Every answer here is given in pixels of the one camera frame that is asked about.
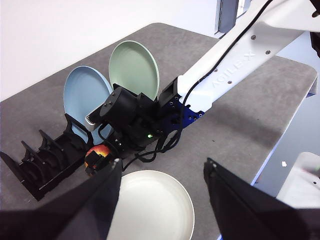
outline gray table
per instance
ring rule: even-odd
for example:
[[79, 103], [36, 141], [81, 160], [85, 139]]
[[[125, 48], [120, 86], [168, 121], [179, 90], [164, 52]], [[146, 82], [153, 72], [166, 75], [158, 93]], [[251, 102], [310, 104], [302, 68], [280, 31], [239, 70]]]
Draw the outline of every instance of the gray table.
[[[162, 23], [148, 25], [122, 40], [138, 41], [151, 51], [159, 67], [160, 91], [218, 41]], [[87, 65], [108, 78], [109, 58], [119, 42], [1, 102], [1, 150], [19, 161], [24, 155], [21, 140], [34, 149], [40, 146], [38, 129], [53, 138], [59, 136], [66, 126], [63, 87], [68, 73], [77, 66]], [[178, 179], [194, 205], [192, 239], [216, 239], [219, 229], [203, 179], [206, 158], [212, 157], [251, 183], [316, 78], [317, 72], [307, 65], [273, 57], [216, 101], [205, 117], [187, 127], [178, 146], [159, 154], [152, 163], [135, 162], [125, 174], [151, 169]], [[87, 179], [84, 168], [80, 167], [37, 202], [3, 162], [0, 174], [1, 209], [6, 210], [43, 205]]]

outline dish rack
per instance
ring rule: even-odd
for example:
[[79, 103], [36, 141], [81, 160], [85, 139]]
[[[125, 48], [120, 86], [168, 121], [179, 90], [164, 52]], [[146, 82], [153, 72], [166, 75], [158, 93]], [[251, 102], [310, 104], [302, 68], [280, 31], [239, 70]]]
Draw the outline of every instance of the dish rack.
[[[38, 151], [21, 141], [25, 155], [20, 163], [0, 151], [0, 157], [37, 201], [84, 164], [87, 151], [94, 146], [91, 132], [67, 113], [64, 116], [66, 128], [56, 139], [39, 130], [42, 144]], [[73, 125], [87, 134], [87, 142], [72, 131]]]

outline wire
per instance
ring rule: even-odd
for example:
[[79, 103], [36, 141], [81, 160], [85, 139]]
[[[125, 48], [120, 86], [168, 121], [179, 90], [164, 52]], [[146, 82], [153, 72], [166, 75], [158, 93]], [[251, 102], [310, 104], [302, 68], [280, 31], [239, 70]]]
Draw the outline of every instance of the wire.
[[239, 36], [236, 37], [236, 39], [230, 44], [230, 46], [227, 48], [227, 50], [223, 53], [223, 55], [219, 58], [219, 60], [216, 62], [216, 64], [210, 69], [210, 71], [208, 71], [203, 77], [201, 77], [195, 84], [192, 85], [192, 87], [189, 89], [189, 91], [187, 92], [187, 94], [184, 97], [184, 100], [182, 102], [182, 107], [180, 110], [180, 116], [179, 116], [179, 128], [177, 130], [177, 132], [175, 133], [175, 135], [171, 138], [174, 139], [174, 142], [172, 143], [171, 140], [162, 148], [162, 149], [157, 149], [158, 143], [155, 146], [154, 151], [149, 151], [143, 154], [136, 154], [135, 158], [133, 158], [132, 160], [130, 160], [128, 162], [128, 164], [122, 168], [123, 171], [125, 171], [130, 164], [132, 164], [135, 160], [147, 156], [147, 155], [151, 155], [151, 154], [155, 154], [153, 156], [157, 156], [157, 153], [165, 153], [171, 149], [173, 149], [180, 141], [181, 138], [181, 134], [182, 131], [184, 129], [183, 127], [183, 119], [184, 119], [184, 112], [185, 112], [185, 107], [186, 107], [186, 102], [188, 97], [190, 96], [191, 92], [196, 88], [196, 86], [198, 86], [199, 83], [201, 83], [205, 78], [207, 78], [210, 74], [213, 73], [213, 71], [218, 67], [218, 65], [222, 62], [222, 60], [226, 57], [226, 55], [230, 52], [230, 50], [234, 47], [234, 45], [243, 37], [243, 35], [252, 27], [253, 24], [255, 24], [255, 22], [258, 20], [258, 18], [261, 16], [261, 14], [265, 11], [265, 9], [269, 6], [269, 4], [272, 2], [273, 0], [268, 0], [260, 9], [260, 11], [258, 12], [258, 14], [254, 17], [254, 19], [248, 24], [248, 26], [239, 34]]

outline white plate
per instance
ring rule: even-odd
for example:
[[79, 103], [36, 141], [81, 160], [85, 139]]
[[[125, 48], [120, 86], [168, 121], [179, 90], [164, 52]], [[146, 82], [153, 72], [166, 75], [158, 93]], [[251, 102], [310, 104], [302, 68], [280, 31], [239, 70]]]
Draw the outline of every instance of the white plate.
[[172, 176], [143, 170], [122, 177], [107, 240], [190, 240], [195, 212]]

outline white object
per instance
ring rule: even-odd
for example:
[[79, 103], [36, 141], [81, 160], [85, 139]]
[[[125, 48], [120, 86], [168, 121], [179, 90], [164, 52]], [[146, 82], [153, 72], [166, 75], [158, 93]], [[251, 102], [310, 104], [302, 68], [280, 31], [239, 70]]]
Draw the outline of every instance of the white object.
[[190, 240], [195, 212], [172, 176], [142, 170], [122, 177], [107, 240]]
[[320, 208], [320, 156], [302, 152], [276, 198], [297, 209]]
[[185, 103], [196, 113], [207, 111], [214, 101], [304, 31], [320, 32], [320, 17], [312, 17], [315, 11], [309, 0], [252, 1], [236, 25], [185, 74], [178, 77], [177, 92], [182, 96], [179, 101], [184, 101], [191, 87], [213, 69], [231, 47], [216, 67], [217, 71], [199, 83]]

